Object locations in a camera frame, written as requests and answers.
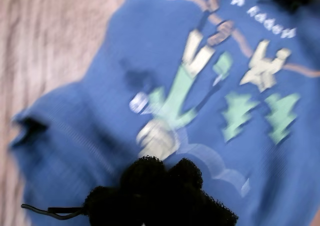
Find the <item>cartoon figure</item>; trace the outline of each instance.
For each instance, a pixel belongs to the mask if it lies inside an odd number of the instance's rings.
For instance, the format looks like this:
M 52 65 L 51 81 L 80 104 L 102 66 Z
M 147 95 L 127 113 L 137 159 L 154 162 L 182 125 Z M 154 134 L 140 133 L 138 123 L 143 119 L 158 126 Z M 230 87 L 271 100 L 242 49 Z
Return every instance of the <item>cartoon figure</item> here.
M 240 85 L 251 82 L 258 86 L 260 92 L 263 92 L 276 83 L 274 74 L 283 67 L 291 51 L 283 48 L 276 53 L 275 59 L 265 58 L 269 42 L 263 40 L 259 43 L 249 62 L 250 70 L 241 79 Z

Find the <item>white lettering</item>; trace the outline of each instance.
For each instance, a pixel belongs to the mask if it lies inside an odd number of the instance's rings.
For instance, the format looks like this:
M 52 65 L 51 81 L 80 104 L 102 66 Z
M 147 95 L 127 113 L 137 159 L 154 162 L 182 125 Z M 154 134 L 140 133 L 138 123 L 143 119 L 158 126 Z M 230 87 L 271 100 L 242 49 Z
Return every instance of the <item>white lettering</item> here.
M 253 16 L 255 16 L 255 15 L 257 14 L 257 12 L 258 12 L 259 10 L 260 10 L 259 7 L 255 6 L 255 7 L 251 7 L 251 8 L 247 11 L 247 13 L 248 13 L 251 17 L 253 17 Z
M 263 23 L 263 22 L 265 21 L 265 19 L 267 18 L 267 15 L 266 15 L 266 13 L 257 14 L 257 15 L 255 15 L 254 18 L 255 18 L 255 20 L 256 20 L 257 22 Z
M 274 24 L 275 24 L 275 19 L 268 19 L 268 20 L 265 20 L 264 21 L 264 27 L 268 30 L 268 31 L 270 31 L 271 29 L 272 29 L 272 27 L 274 26 Z
M 242 7 L 245 4 L 246 0 L 232 0 L 231 5 L 237 4 L 238 7 Z
M 282 26 L 275 25 L 272 27 L 272 32 L 277 35 L 277 34 L 281 33 L 283 29 L 284 28 Z
M 282 31 L 281 38 L 292 38 L 296 35 L 296 28 L 285 29 Z

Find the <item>graphic print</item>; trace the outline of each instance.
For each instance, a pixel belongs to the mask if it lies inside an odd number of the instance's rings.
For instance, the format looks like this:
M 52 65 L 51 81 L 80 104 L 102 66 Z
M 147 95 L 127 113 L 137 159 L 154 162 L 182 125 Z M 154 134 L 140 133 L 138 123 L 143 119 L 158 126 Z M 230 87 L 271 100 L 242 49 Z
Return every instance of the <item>graphic print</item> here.
M 291 52 L 289 49 L 283 48 L 276 53 L 275 59 L 266 58 L 269 42 L 263 40 L 259 43 L 249 62 L 250 69 L 240 81 L 240 85 L 251 82 L 258 86 L 260 92 L 263 92 L 276 84 L 274 74 L 284 66 Z
M 258 102 L 250 101 L 251 95 L 238 95 L 231 92 L 225 96 L 228 104 L 228 110 L 223 112 L 223 116 L 227 121 L 227 127 L 223 130 L 225 141 L 237 136 L 241 131 L 241 125 L 250 120 L 249 111 L 256 107 Z
M 283 98 L 280 98 L 279 94 L 272 94 L 266 98 L 265 102 L 271 108 L 271 114 L 266 116 L 266 119 L 273 127 L 269 136 L 275 144 L 288 136 L 289 132 L 286 129 L 297 117 L 292 113 L 292 109 L 299 98 L 298 94 L 291 94 Z
M 275 83 L 275 73 L 281 69 L 292 70 L 306 76 L 320 76 L 320 72 L 314 72 L 300 65 L 286 64 L 291 51 L 280 49 L 275 59 L 266 58 L 269 41 L 263 40 L 253 51 L 246 38 L 235 28 L 233 21 L 220 18 L 215 12 L 218 10 L 218 0 L 186 0 L 195 3 L 203 11 L 202 19 L 195 29 L 188 35 L 180 65 L 169 92 L 166 94 L 164 87 L 155 86 L 148 93 L 138 92 L 131 100 L 129 106 L 135 113 L 151 114 L 150 120 L 137 134 L 136 142 L 141 145 L 140 156 L 152 155 L 164 160 L 170 155 L 190 154 L 201 160 L 207 167 L 212 179 L 220 179 L 231 183 L 241 196 L 245 196 L 250 189 L 249 178 L 240 172 L 226 167 L 222 157 L 210 146 L 203 144 L 189 144 L 186 127 L 197 117 L 199 111 L 209 98 L 220 88 L 230 70 L 233 59 L 229 52 L 222 53 L 212 65 L 212 70 L 217 74 L 204 99 L 187 111 L 183 111 L 185 100 L 193 87 L 196 79 L 215 56 L 215 46 L 231 38 L 235 40 L 241 52 L 248 58 L 248 71 L 239 78 L 240 84 L 252 83 L 260 92 L 271 88 Z M 208 37 L 206 45 L 200 47 L 204 41 L 202 30 L 209 21 L 216 25 L 216 32 Z M 273 127 L 270 137 L 277 144 L 287 135 L 287 127 L 294 121 L 295 115 L 291 113 L 298 95 L 292 94 L 284 98 L 273 94 L 265 101 L 271 108 L 271 114 L 266 117 Z M 238 136 L 244 129 L 244 124 L 251 118 L 250 110 L 259 102 L 251 100 L 248 94 L 239 95 L 230 92 L 225 97 L 228 104 L 223 113 L 227 122 L 223 129 L 225 141 Z

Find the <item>white wave print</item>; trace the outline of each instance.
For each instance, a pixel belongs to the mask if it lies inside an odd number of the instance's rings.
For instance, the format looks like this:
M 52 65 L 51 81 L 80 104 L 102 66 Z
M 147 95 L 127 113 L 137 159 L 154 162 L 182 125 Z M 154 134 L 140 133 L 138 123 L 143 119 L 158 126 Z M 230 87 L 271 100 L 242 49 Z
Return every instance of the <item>white wave print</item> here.
M 185 130 L 179 130 L 178 134 L 180 135 L 181 145 L 176 152 L 177 154 L 190 154 L 200 159 L 208 167 L 212 179 L 220 179 L 231 183 L 242 197 L 249 192 L 249 178 L 246 179 L 234 169 L 226 168 L 224 160 L 215 150 L 203 144 L 188 144 L 188 136 Z

